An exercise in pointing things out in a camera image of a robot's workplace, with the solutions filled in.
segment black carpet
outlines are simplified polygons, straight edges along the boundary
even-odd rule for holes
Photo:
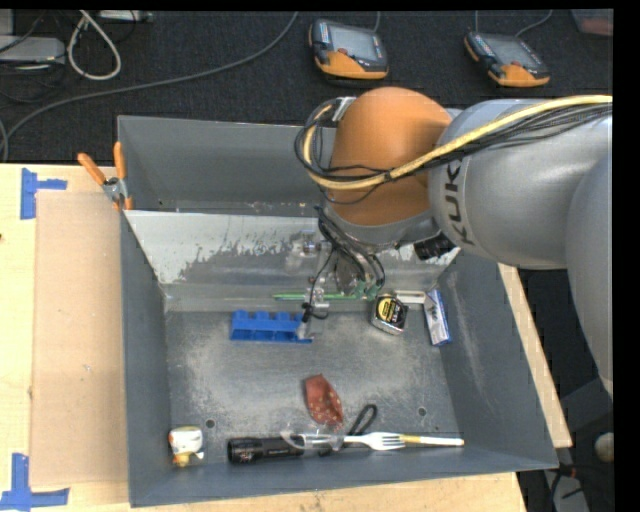
[[[15,10],[15,33],[26,33],[41,12]],[[119,115],[298,125],[321,102],[366,90],[326,80],[312,62],[306,34],[317,17],[373,28],[375,11],[300,12],[277,44],[248,62],[283,33],[293,12],[152,12],[150,23],[100,20],[122,57],[122,70],[111,80],[88,80],[68,64],[27,74],[0,67],[6,161],[75,164],[78,152],[87,152],[99,165],[112,165]],[[514,35],[547,13],[480,11],[477,28]],[[79,18],[78,11],[47,11],[33,34],[66,44]],[[612,94],[613,37],[580,32],[570,10],[554,10],[547,21],[521,35],[551,70],[548,84],[530,89],[497,86],[466,54],[462,38],[475,23],[475,11],[382,12],[378,33],[391,71],[376,85],[410,88],[444,107],[461,109],[499,98]],[[113,56],[94,30],[83,35],[74,55],[88,73],[113,69]],[[220,67],[226,69],[214,71]],[[199,76],[183,80],[193,75]],[[131,87],[137,90],[127,91]],[[83,96],[93,97],[77,99]],[[522,272],[521,277],[563,398],[595,377],[566,272]],[[575,436],[583,437],[581,432]],[[541,475],[520,477],[530,510],[551,510],[543,508],[548,489]],[[612,488],[593,492],[610,494]]]

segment yellow cable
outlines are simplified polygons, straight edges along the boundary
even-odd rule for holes
[[[315,121],[316,119],[320,119],[320,117],[331,108],[333,108],[333,105],[327,105],[320,112],[318,112],[318,114],[316,115],[316,117],[313,118],[313,120]],[[315,133],[316,128],[317,128],[317,125],[315,124],[312,125],[311,128],[309,128],[309,131],[307,132],[307,136],[304,140],[304,145],[302,146],[302,156],[305,158],[307,162],[311,162],[311,140],[313,139],[313,134]]]
[[[319,185],[330,188],[333,190],[355,190],[361,188],[368,188],[374,185],[379,185],[384,183],[385,181],[391,179],[395,180],[400,178],[401,176],[408,174],[415,169],[423,166],[425,163],[433,160],[435,158],[446,155],[447,153],[451,153],[456,149],[461,148],[462,146],[473,142],[474,140],[482,137],[483,135],[490,133],[491,131],[502,128],[503,126],[518,121],[524,117],[531,116],[533,114],[538,114],[540,112],[544,112],[547,110],[552,110],[555,108],[563,108],[570,107],[573,105],[582,105],[582,104],[603,104],[603,103],[612,103],[613,96],[608,95],[590,95],[590,96],[571,96],[568,98],[560,98],[555,100],[545,101],[543,103],[537,103],[535,105],[527,106],[517,112],[513,112],[504,117],[500,117],[495,119],[494,121],[487,123],[485,125],[479,126],[471,130],[470,132],[461,135],[460,137],[453,139],[452,141],[426,153],[411,162],[401,165],[400,167],[396,167],[395,169],[389,172],[389,176],[386,174],[381,174],[377,176],[371,176],[368,178],[363,178],[357,181],[351,182],[342,182],[342,181],[333,181],[321,176],[317,176],[313,174],[311,171],[307,171],[312,180],[314,180]],[[308,147],[310,146],[310,137],[307,135],[307,140],[305,140],[305,152],[304,156],[307,158],[307,162],[311,163],[310,154],[308,153]]]

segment blue lego brick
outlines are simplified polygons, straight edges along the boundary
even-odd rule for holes
[[[286,343],[311,343],[309,338],[298,338],[296,329],[302,321],[302,313],[269,313],[256,311],[251,314],[240,309],[231,316],[229,338],[244,341],[277,341]]]

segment orange handheld scanner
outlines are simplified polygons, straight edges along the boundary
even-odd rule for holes
[[[489,78],[504,87],[537,87],[551,79],[540,56],[519,37],[469,32],[464,45]]]
[[[316,65],[331,77],[378,80],[387,76],[384,45],[373,30],[317,19],[309,28]]]

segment gray metal bin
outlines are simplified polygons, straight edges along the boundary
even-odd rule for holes
[[[382,255],[389,286],[439,287],[452,338],[443,346],[431,345],[419,311],[410,311],[402,336],[376,329],[366,301],[332,304],[331,320],[312,343],[229,339],[237,309],[298,312],[300,303],[273,294],[304,287],[314,274],[314,261],[286,266],[296,236],[318,236],[313,207],[321,195],[295,158],[298,129],[118,119],[136,205],[121,217],[131,504],[556,467],[492,262],[464,253],[445,263]],[[455,433],[465,446],[227,461],[231,437],[312,423],[302,381],[319,373],[339,393],[345,423],[374,403],[370,431]],[[167,434],[184,424],[202,428],[205,457],[178,468]]]

